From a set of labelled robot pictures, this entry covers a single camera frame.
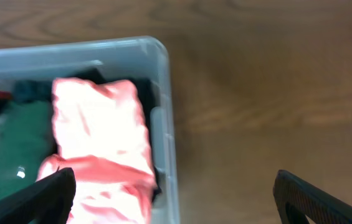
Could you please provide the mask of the black garment with band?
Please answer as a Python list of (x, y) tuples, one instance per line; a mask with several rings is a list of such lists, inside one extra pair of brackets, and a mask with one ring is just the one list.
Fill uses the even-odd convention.
[(15, 82), (11, 93), (18, 103), (51, 101), (52, 81), (20, 80)]

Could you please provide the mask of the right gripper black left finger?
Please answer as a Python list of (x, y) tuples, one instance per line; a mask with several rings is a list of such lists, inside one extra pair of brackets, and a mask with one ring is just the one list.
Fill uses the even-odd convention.
[(66, 223), (75, 191), (74, 171), (58, 170), (0, 200), (0, 223)]

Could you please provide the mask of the dark green cloth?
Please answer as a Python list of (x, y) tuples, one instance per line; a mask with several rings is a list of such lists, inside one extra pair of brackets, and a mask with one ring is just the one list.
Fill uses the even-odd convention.
[(10, 102), (0, 113), (0, 200), (33, 184), (52, 154), (52, 105)]

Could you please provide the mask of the clear plastic storage bin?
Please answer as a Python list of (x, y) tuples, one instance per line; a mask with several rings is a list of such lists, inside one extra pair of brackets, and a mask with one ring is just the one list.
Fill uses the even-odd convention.
[(160, 41), (141, 36), (0, 49), (0, 90), (10, 90), (17, 80), (52, 80), (89, 68), (96, 68), (110, 82), (124, 79), (150, 81), (154, 103), (148, 112), (150, 141), (162, 190), (153, 203), (151, 222), (178, 224), (169, 57)]

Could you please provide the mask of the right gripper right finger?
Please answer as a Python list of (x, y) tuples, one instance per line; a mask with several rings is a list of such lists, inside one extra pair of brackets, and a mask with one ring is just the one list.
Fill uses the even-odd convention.
[(279, 170), (273, 195), (282, 223), (352, 224), (352, 206), (287, 170)]

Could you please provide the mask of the pink salmon garment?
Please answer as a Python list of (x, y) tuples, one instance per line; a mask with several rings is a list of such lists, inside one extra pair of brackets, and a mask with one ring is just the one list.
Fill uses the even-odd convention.
[(67, 221), (149, 223), (156, 180), (136, 86), (128, 80), (97, 85), (58, 78), (52, 93), (58, 152), (41, 164), (39, 178), (74, 171)]

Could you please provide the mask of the red navy plaid shirt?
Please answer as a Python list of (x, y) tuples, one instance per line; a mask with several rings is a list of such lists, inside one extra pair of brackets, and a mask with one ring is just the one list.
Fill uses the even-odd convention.
[(2, 100), (11, 100), (12, 99), (12, 95), (11, 95), (10, 92), (0, 91), (0, 99), (2, 99)]

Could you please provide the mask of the large black garment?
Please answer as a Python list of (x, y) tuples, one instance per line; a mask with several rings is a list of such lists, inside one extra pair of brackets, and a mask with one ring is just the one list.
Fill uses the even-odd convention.
[[(102, 77), (100, 72), (93, 68), (78, 72), (74, 75), (78, 78), (76, 81), (76, 89), (82, 90), (90, 95), (97, 96), (98, 100), (96, 103), (107, 104), (110, 101), (109, 96), (104, 96), (106, 92), (104, 88), (100, 88), (99, 84), (105, 84), (108, 81)], [(151, 82), (147, 78), (127, 78), (124, 83), (120, 82), (112, 87), (121, 88), (115, 99), (123, 106), (125, 100), (130, 100), (132, 98), (138, 98), (141, 105), (141, 114), (139, 116), (135, 115), (133, 119), (140, 122), (142, 119), (145, 121), (146, 126), (146, 147), (152, 147), (151, 143), (151, 121), (150, 114), (151, 110), (155, 107), (155, 98), (153, 91), (151, 89)], [(60, 153), (62, 157), (69, 159), (73, 157), (85, 157), (88, 155), (96, 155), (98, 157), (105, 157), (108, 155), (114, 155), (115, 149), (120, 147), (121, 152), (133, 152), (130, 149), (129, 143), (125, 146), (121, 146), (121, 143), (126, 141), (126, 137), (123, 136), (123, 131), (116, 136), (119, 140), (115, 143), (105, 143), (103, 146), (98, 144), (103, 141), (102, 137), (97, 138), (97, 142), (94, 142), (93, 137), (88, 137), (88, 128), (85, 127), (81, 131), (70, 131), (68, 134), (62, 133), (58, 134), (56, 139), (60, 147)]]

